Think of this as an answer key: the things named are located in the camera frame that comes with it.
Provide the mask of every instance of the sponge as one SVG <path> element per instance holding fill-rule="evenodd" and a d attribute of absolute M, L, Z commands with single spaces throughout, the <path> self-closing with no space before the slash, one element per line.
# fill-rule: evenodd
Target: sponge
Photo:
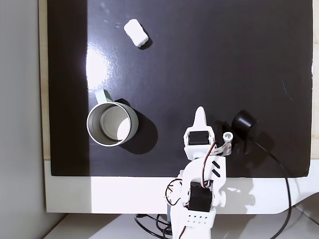
<path fill-rule="evenodd" d="M 149 37 L 136 19 L 132 19 L 126 23 L 124 30 L 137 47 L 143 46 L 149 40 Z"/>

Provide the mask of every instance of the white table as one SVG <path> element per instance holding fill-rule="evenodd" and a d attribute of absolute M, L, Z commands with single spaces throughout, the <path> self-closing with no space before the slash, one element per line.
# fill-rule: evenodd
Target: white table
<path fill-rule="evenodd" d="M 289 179 L 293 205 L 319 192 L 319 0 L 314 0 L 312 158 L 308 177 Z M 165 214 L 170 178 L 52 177 L 50 162 L 46 0 L 39 0 L 41 109 L 46 208 L 61 213 Z M 275 214 L 288 208 L 284 179 L 229 178 L 219 214 Z"/>

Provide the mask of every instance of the black surface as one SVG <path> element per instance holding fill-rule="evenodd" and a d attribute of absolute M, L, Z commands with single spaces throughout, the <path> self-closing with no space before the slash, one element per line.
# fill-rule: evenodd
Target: black surface
<path fill-rule="evenodd" d="M 152 40 L 143 49 L 124 31 L 132 18 Z M 312 27 L 311 0 L 48 0 L 52 175 L 176 176 L 199 106 L 211 126 L 247 110 L 290 176 L 307 175 Z M 89 139 L 101 88 L 138 113 L 139 130 L 122 146 Z M 282 177 L 263 152 L 241 151 L 238 141 L 228 177 Z"/>
<path fill-rule="evenodd" d="M 208 131 L 192 131 L 188 134 L 188 145 L 205 145 L 209 144 Z"/>

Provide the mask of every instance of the mug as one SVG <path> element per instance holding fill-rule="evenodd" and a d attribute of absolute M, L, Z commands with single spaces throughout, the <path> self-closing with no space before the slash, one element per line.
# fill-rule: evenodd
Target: mug
<path fill-rule="evenodd" d="M 106 90 L 95 92 L 98 104 L 89 112 L 86 127 L 90 137 L 98 144 L 111 147 L 131 139 L 139 126 L 135 111 L 114 102 Z"/>

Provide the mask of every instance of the white robotic arm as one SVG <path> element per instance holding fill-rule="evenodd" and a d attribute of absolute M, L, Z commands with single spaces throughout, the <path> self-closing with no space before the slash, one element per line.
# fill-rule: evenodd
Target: white robotic arm
<path fill-rule="evenodd" d="M 233 134 L 223 135 L 224 144 L 217 148 L 212 127 L 206 125 L 203 107 L 195 113 L 192 127 L 184 135 L 185 153 L 191 162 L 173 183 L 166 199 L 170 205 L 173 239 L 210 239 L 218 205 L 225 206 L 226 155 L 231 153 Z"/>

